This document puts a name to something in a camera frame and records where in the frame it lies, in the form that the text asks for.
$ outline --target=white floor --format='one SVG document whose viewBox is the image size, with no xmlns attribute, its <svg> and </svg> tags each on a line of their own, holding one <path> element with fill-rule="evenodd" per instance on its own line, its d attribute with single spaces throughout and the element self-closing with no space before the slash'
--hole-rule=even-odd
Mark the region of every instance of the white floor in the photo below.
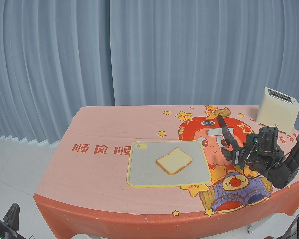
<svg viewBox="0 0 299 239">
<path fill-rule="evenodd" d="M 55 239 L 33 200 L 33 194 L 46 169 L 58 142 L 48 145 L 47 141 L 18 141 L 11 137 L 0 137 L 0 218 L 13 203 L 20 205 L 19 233 L 35 239 Z M 279 237 L 287 230 L 294 217 L 277 213 L 251 234 L 248 226 L 224 234 L 206 237 L 212 239 L 263 239 Z M 76 235 L 75 239 L 87 239 Z"/>
</svg>

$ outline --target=robotic arm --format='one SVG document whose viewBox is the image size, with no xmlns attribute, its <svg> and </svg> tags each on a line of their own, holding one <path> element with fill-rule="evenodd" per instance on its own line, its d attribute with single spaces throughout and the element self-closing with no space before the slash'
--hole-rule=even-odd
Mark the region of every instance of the robotic arm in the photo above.
<svg viewBox="0 0 299 239">
<path fill-rule="evenodd" d="M 243 170 L 248 165 L 250 170 L 258 172 L 270 181 L 277 189 L 282 189 L 297 175 L 299 170 L 299 135 L 296 145 L 289 153 L 284 154 L 277 145 L 278 128 L 263 127 L 259 133 L 246 136 L 246 142 L 240 147 L 231 135 L 222 116 L 217 116 L 227 146 L 233 150 L 222 148 L 221 151 L 227 161 L 239 165 Z"/>
</svg>

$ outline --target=cable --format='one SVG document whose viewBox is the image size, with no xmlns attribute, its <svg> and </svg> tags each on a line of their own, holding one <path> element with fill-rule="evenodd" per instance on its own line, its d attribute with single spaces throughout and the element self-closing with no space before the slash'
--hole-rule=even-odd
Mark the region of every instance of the cable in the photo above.
<svg viewBox="0 0 299 239">
<path fill-rule="evenodd" d="M 281 159 L 279 159 L 276 163 L 274 163 L 271 167 L 269 167 L 268 169 L 266 169 L 265 170 L 265 172 L 268 172 L 271 168 L 273 168 L 280 160 L 282 160 L 283 158 L 285 158 L 288 154 L 290 154 L 291 153 L 291 151 L 293 150 L 293 148 L 286 154 L 286 155 L 284 155 Z M 258 176 L 256 176 L 256 177 L 247 177 L 246 175 L 245 175 L 245 166 L 244 166 L 244 168 L 243 168 L 243 174 L 244 174 L 244 176 L 247 178 L 247 179 L 256 179 L 256 178 L 258 178 L 259 176 L 261 176 L 261 175 L 263 175 L 263 174 L 259 174 Z"/>
<path fill-rule="evenodd" d="M 293 237 L 295 234 L 296 234 L 297 232 L 295 232 L 295 233 L 293 233 L 292 235 L 290 235 L 290 236 L 288 236 L 288 237 L 285 237 L 285 238 L 283 238 L 283 239 L 288 239 L 288 238 L 290 238 L 290 237 Z"/>
<path fill-rule="evenodd" d="M 244 174 L 244 176 L 245 176 L 247 179 L 256 179 L 256 178 L 258 178 L 259 176 L 262 175 L 262 174 L 259 174 L 259 175 L 256 176 L 256 177 L 247 177 L 246 174 L 245 174 L 245 166 L 244 166 L 244 168 L 243 168 L 243 174 Z"/>
</svg>

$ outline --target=white toaster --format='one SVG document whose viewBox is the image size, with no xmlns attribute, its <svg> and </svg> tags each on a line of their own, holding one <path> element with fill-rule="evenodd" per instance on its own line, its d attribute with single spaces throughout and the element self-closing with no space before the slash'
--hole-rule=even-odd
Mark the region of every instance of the white toaster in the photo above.
<svg viewBox="0 0 299 239">
<path fill-rule="evenodd" d="M 290 135 L 299 112 L 299 103 L 293 97 L 265 88 L 257 113 L 257 124 L 275 126 Z"/>
</svg>

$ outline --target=logo badge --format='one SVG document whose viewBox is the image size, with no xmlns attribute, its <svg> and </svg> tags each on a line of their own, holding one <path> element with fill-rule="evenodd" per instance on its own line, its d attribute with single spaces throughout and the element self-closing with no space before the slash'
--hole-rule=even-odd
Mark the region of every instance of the logo badge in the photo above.
<svg viewBox="0 0 299 239">
<path fill-rule="evenodd" d="M 203 121 L 201 124 L 202 124 L 202 125 L 214 125 L 215 122 L 210 121 L 210 120 L 205 120 L 205 121 Z"/>
</svg>

